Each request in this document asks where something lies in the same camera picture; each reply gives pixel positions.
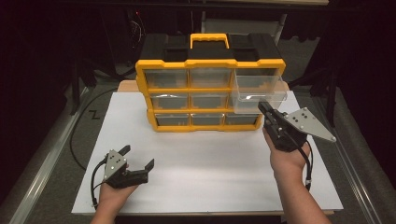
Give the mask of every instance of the metal plate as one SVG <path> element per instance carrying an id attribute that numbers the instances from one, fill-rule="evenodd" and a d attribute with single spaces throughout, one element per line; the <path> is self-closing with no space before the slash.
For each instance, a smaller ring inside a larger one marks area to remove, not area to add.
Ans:
<path id="1" fill-rule="evenodd" d="M 125 164 L 126 159 L 116 150 L 111 149 L 107 157 L 104 179 L 110 178 Z"/>
<path id="2" fill-rule="evenodd" d="M 288 123 L 300 130 L 302 133 L 311 134 L 331 142 L 336 141 L 336 138 L 306 107 L 294 111 L 286 115 L 284 118 L 288 121 Z"/>

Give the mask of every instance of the yellow organizer box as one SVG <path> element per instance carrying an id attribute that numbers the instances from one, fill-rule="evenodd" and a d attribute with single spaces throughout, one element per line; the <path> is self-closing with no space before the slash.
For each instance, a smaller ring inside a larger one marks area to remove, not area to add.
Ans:
<path id="1" fill-rule="evenodd" d="M 147 35 L 136 82 L 157 132 L 247 131 L 260 100 L 286 98 L 285 62 L 268 34 Z"/>

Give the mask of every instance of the plastic drawer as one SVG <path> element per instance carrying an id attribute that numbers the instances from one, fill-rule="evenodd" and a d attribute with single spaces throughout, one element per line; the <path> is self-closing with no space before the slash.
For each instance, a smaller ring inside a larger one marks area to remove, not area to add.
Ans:
<path id="1" fill-rule="evenodd" d="M 186 88 L 187 69 L 145 69 L 149 88 Z"/>
<path id="2" fill-rule="evenodd" d="M 225 125 L 254 125 L 259 115 L 257 114 L 235 114 L 228 113 L 225 115 Z"/>
<path id="3" fill-rule="evenodd" d="M 255 82 L 261 84 L 255 87 L 244 86 L 246 83 Z M 260 114 L 260 101 L 267 101 L 277 109 L 286 98 L 285 85 L 279 76 L 235 76 L 232 99 L 233 111 L 237 114 Z"/>
<path id="4" fill-rule="evenodd" d="M 225 108 L 227 93 L 191 93 L 191 108 Z"/>
<path id="5" fill-rule="evenodd" d="M 187 93 L 151 94 L 154 109 L 186 109 L 189 106 Z"/>
<path id="6" fill-rule="evenodd" d="M 158 126 L 187 126 L 189 114 L 155 114 Z"/>
<path id="7" fill-rule="evenodd" d="M 200 67 L 190 69 L 192 88 L 225 88 L 230 85 L 230 68 Z"/>
<path id="8" fill-rule="evenodd" d="M 220 125 L 224 114 L 191 114 L 192 125 Z"/>

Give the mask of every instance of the wrist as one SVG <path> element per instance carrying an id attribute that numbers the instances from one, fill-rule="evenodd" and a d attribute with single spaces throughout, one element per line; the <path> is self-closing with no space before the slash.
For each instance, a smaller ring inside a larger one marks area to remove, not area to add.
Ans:
<path id="1" fill-rule="evenodd" d="M 99 205 L 92 219 L 92 224 L 114 223 L 117 214 L 118 212 L 112 211 L 111 209 L 106 209 Z"/>
<path id="2" fill-rule="evenodd" d="M 274 178 L 277 184 L 303 184 L 303 171 L 274 172 Z"/>

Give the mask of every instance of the dark background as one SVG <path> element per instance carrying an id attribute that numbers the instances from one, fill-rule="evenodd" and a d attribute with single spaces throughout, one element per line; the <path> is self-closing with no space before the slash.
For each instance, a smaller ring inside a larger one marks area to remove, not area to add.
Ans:
<path id="1" fill-rule="evenodd" d="M 281 38 L 321 37 L 307 74 L 343 55 L 338 86 L 370 149 L 396 186 L 396 162 L 391 156 L 396 124 L 392 118 L 396 32 L 391 13 L 395 6 L 391 1 L 345 0 L 331 1 L 330 7 L 371 10 L 358 16 L 290 14 Z M 59 7 L 51 1 L 2 1 L 0 10 L 1 202 L 63 111 L 73 64 L 86 85 L 94 85 L 93 69 L 123 79 L 115 64 L 125 63 L 133 70 L 139 42 L 128 20 L 140 22 L 136 12 L 145 33 L 188 34 L 199 30 L 200 23 L 199 13 L 193 14 L 191 27 L 191 14 L 185 11 Z M 304 84 L 320 81 L 317 77 Z"/>

